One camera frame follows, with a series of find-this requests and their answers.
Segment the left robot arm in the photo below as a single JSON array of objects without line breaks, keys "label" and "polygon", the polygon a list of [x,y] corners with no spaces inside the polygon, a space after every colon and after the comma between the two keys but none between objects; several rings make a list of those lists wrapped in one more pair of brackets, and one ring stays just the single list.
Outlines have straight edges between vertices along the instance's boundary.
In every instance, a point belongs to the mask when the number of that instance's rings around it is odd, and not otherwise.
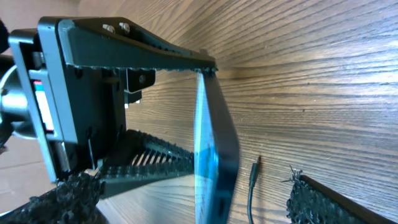
[{"label": "left robot arm", "polygon": [[193,154],[127,129],[126,108],[158,70],[214,73],[213,57],[123,17],[43,17],[1,29],[1,142],[36,139],[53,182],[98,171],[105,196],[193,173]]}]

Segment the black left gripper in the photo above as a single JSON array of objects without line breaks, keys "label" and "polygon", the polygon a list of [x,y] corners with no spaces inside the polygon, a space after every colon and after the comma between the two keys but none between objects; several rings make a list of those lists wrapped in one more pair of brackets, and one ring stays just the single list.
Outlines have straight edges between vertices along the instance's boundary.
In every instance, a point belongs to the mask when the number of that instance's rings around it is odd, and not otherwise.
[{"label": "black left gripper", "polygon": [[155,70],[216,70],[124,17],[43,17],[7,41],[7,133],[39,142],[52,182],[97,168]]}]

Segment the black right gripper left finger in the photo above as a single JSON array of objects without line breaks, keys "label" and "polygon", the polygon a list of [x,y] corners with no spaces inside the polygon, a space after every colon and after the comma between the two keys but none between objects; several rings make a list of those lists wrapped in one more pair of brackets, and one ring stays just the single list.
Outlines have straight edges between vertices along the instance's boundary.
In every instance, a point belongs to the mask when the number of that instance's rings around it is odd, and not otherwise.
[{"label": "black right gripper left finger", "polygon": [[106,223],[96,208],[104,194],[105,181],[87,173],[67,180],[41,196],[1,216],[1,223]]}]

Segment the blue Samsung Galaxy smartphone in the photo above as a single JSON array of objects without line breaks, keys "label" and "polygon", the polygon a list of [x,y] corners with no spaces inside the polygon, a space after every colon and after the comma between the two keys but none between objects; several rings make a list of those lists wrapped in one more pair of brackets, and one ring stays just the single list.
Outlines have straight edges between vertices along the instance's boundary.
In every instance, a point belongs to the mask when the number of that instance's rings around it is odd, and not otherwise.
[{"label": "blue Samsung Galaxy smartphone", "polygon": [[195,222],[226,223],[239,170],[239,140],[215,72],[197,76]]}]

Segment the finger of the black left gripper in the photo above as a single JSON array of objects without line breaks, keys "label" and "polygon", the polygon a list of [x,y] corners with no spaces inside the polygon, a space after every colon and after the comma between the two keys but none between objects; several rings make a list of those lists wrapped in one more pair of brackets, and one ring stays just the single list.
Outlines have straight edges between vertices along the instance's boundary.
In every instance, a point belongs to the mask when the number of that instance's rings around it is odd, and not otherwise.
[{"label": "finger of the black left gripper", "polygon": [[98,176],[101,198],[161,180],[192,175],[194,153],[147,133],[127,130],[104,158]]}]

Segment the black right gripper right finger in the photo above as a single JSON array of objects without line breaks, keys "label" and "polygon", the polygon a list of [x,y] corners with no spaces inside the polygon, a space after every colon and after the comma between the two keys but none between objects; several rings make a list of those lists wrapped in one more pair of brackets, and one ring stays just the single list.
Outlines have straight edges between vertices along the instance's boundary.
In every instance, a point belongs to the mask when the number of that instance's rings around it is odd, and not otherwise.
[{"label": "black right gripper right finger", "polygon": [[287,200],[287,218],[292,223],[397,224],[303,175],[302,170],[291,171],[288,181],[293,186]]}]

